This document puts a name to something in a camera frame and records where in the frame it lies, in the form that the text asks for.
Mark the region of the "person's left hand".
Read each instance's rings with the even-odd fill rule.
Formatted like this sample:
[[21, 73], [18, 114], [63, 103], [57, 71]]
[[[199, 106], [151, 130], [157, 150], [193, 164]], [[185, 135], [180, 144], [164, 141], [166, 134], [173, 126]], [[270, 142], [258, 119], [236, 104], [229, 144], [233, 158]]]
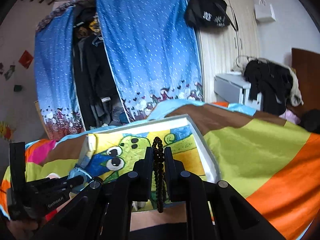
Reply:
[[15, 239], [31, 239], [39, 228], [46, 224], [45, 217], [38, 220], [9, 220], [7, 228]]

